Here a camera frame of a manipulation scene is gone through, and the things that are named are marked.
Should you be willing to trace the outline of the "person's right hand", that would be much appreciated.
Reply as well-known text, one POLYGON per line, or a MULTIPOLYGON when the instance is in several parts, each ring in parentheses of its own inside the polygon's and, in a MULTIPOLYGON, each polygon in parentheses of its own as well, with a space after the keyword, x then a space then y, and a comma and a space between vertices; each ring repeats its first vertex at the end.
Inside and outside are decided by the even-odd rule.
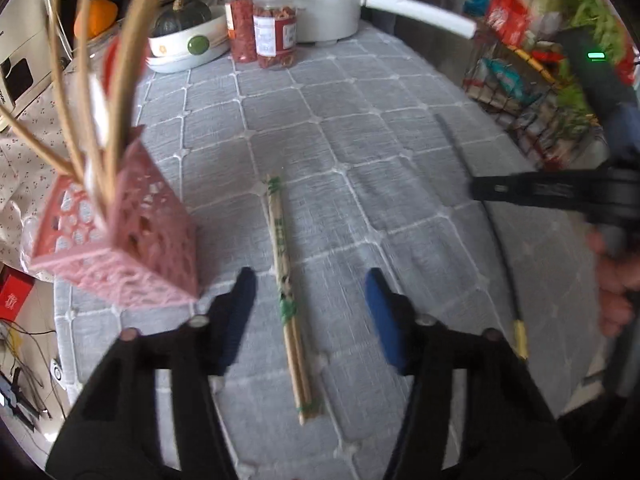
POLYGON ((639 254, 611 258, 606 254, 604 237, 596 229, 587 234, 587 243, 596 256, 600 331, 605 337, 616 337, 634 318, 629 294, 639 290, 639 254))

